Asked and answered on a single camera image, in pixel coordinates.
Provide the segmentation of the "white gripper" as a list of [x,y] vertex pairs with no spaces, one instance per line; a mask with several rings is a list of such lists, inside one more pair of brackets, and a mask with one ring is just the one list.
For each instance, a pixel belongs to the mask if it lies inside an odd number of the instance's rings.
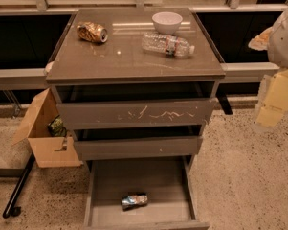
[[[268,48],[268,59],[281,68],[288,68],[288,7],[269,27],[248,43],[257,51]],[[288,111],[288,69],[272,76],[265,75],[258,90],[255,106],[255,123],[262,127],[274,127]]]

